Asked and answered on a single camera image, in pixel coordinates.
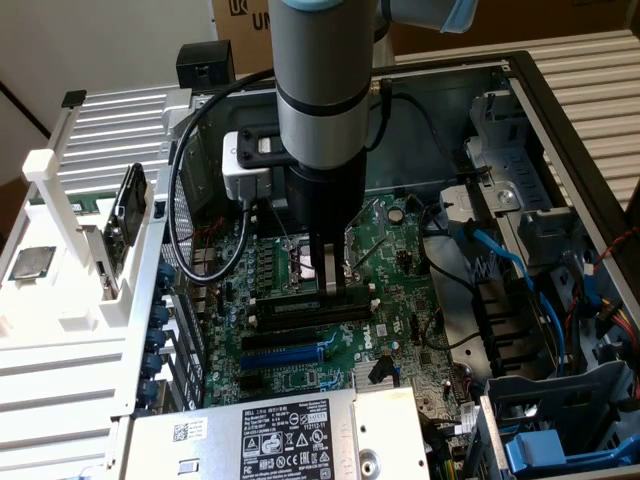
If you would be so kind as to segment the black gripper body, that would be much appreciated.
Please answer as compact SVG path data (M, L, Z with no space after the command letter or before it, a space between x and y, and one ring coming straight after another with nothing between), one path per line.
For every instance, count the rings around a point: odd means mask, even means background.
M363 204L366 166L365 150L335 169L288 166L286 198L296 219L322 241L341 241Z

